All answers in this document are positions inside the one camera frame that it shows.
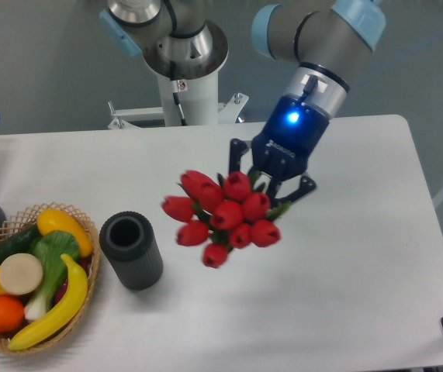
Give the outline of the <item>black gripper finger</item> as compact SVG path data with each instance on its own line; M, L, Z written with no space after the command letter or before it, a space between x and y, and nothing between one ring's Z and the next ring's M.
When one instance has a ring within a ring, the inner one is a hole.
M228 174L241 170L241 158L251 149L251 140L233 138L230 140Z
M308 194L314 192L317 189L317 183L307 174L302 174L296 190L290 192L287 195L282 197L278 197L280 184L275 185L273 181L270 181L270 184L267 188L267 196L269 197L272 207L280 206L284 203L294 203L299 201L302 198L305 198Z

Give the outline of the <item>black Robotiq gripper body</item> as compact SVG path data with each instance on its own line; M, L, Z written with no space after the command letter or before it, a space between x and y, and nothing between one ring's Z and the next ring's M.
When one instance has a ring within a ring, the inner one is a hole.
M251 141L253 168L279 181L303 174L329 119L291 96L282 96Z

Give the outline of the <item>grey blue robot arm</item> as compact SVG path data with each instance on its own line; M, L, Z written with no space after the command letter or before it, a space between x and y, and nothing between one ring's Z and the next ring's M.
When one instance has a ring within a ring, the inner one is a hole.
M218 73L228 57L223 30L202 1L110 1L100 12L105 31L129 56L142 55L157 77L167 126L220 121ZM308 160L374 52L386 27L377 1L326 1L311 6L267 5L251 26L254 48L297 64L262 131L232 139L230 171L252 155L252 171L266 175L273 205L314 191Z

